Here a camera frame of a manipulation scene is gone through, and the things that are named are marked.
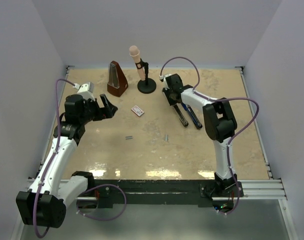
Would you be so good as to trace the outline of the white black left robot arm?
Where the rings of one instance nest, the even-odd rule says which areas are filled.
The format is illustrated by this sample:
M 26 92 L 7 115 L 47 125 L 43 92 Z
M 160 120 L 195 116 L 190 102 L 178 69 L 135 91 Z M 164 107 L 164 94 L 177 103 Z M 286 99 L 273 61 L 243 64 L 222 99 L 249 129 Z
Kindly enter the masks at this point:
M 43 167 L 27 191 L 16 196 L 16 205 L 25 225 L 59 228 L 71 203 L 81 193 L 91 196 L 96 190 L 93 174 L 77 171 L 60 186 L 65 168 L 86 131 L 86 124 L 111 119 L 118 108 L 105 94 L 103 106 L 89 93 L 66 97 L 64 112 L 54 129 L 52 146 Z

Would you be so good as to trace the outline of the blue and black stapler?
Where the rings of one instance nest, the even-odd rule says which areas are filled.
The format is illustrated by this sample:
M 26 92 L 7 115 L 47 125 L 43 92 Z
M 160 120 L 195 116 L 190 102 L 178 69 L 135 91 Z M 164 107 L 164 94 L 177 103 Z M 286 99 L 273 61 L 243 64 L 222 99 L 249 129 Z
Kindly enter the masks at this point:
M 203 125 L 199 121 L 199 119 L 196 116 L 195 112 L 193 111 L 192 107 L 190 105 L 184 104 L 184 103 L 181 103 L 181 105 L 184 108 L 184 110 L 188 113 L 188 115 L 190 116 L 190 118 L 192 119 L 192 122 L 193 122 L 194 126 L 198 130 L 200 130 L 203 127 Z

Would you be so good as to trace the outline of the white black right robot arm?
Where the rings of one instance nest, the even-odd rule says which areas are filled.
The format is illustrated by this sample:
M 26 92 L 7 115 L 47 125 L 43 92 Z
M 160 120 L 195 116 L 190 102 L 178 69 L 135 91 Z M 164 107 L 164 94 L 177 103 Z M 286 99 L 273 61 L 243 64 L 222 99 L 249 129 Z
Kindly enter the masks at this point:
M 227 196 L 237 180 L 231 154 L 231 140 L 237 129 L 237 121 L 230 103 L 226 98 L 210 98 L 194 90 L 191 85 L 184 85 L 178 74 L 161 75 L 159 79 L 163 83 L 162 91 L 170 105 L 181 103 L 202 111 L 205 132 L 213 140 L 215 149 L 214 178 L 217 182 L 214 189 L 219 196 Z

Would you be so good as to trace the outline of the silver and black stapler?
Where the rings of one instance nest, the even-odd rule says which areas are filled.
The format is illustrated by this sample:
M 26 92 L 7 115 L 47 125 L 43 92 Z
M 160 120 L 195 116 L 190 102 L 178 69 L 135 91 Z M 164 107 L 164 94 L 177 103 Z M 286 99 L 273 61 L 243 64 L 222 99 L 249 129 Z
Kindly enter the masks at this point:
M 181 124 L 183 125 L 183 127 L 188 127 L 189 126 L 189 123 L 188 121 L 186 120 L 186 118 L 184 117 L 183 113 L 181 112 L 180 108 L 178 107 L 177 104 L 173 105 L 172 106 L 173 109 L 175 110 L 176 114 L 178 115 L 179 117 L 179 120 L 181 122 Z

